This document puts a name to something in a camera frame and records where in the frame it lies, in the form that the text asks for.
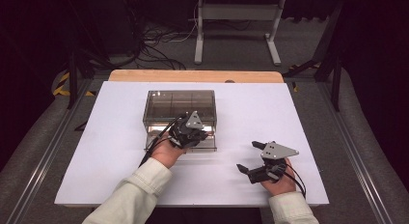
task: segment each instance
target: human arm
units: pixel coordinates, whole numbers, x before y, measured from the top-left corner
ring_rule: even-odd
[[[169,140],[160,142],[151,158],[122,180],[113,194],[83,223],[145,223],[172,177],[169,168],[182,154],[183,150],[174,148]]]
[[[287,167],[286,172],[294,177],[294,172]],[[261,185],[270,192],[268,200],[276,224],[285,223],[318,223],[300,192],[295,189],[295,182],[283,176],[278,182],[261,182]]]

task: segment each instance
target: cuff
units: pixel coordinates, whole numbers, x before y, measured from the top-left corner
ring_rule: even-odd
[[[292,219],[303,219],[313,215],[309,205],[300,192],[289,192],[271,197],[268,200],[274,221],[281,223]]]
[[[156,197],[160,195],[166,183],[171,179],[171,171],[154,158],[149,158],[132,176],[123,183],[130,182]]]

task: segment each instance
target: human hand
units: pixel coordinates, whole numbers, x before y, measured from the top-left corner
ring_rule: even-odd
[[[174,166],[177,159],[186,153],[186,150],[174,147],[171,142],[167,139],[168,136],[164,135],[161,139],[157,141],[153,153],[150,157],[156,159],[168,169]]]
[[[288,158],[286,158],[286,164],[291,166]],[[286,172],[295,178],[294,172],[291,170],[291,168],[287,167]],[[280,180],[275,183],[265,181],[261,182],[261,185],[270,192],[271,196],[277,196],[279,194],[295,191],[295,182],[286,175],[283,175]]]

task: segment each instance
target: dark background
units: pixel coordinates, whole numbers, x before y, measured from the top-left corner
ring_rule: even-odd
[[[195,0],[174,0],[173,7],[142,1],[134,5],[141,14],[129,24],[123,0],[0,0],[0,169],[53,101],[51,85],[67,68],[73,49],[81,46],[102,58],[137,53],[142,14],[185,28],[191,18],[188,11],[195,5]],[[363,0],[343,11],[357,22],[353,26],[345,22],[334,36],[340,40],[340,31],[353,29],[342,65],[376,139],[406,188],[408,4],[409,0]],[[283,18],[325,19],[334,5],[333,0],[286,0]]]

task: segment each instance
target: black mechanical device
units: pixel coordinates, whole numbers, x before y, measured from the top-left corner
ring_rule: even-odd
[[[163,134],[168,129],[169,136],[167,139],[171,141],[172,145],[175,148],[187,149],[196,147],[201,141],[207,138],[208,134],[203,130],[204,127],[197,111],[192,112],[190,115],[186,112],[186,114],[176,117],[151,141],[139,166],[143,165],[150,158],[154,147],[163,141],[158,142],[158,140],[162,139]]]
[[[241,164],[237,164],[238,170],[247,175],[251,183],[272,181],[277,182],[286,175],[286,157],[299,154],[294,149],[279,145],[275,142],[262,144],[252,142],[253,147],[261,149],[261,158],[264,164],[260,168],[249,170]]]

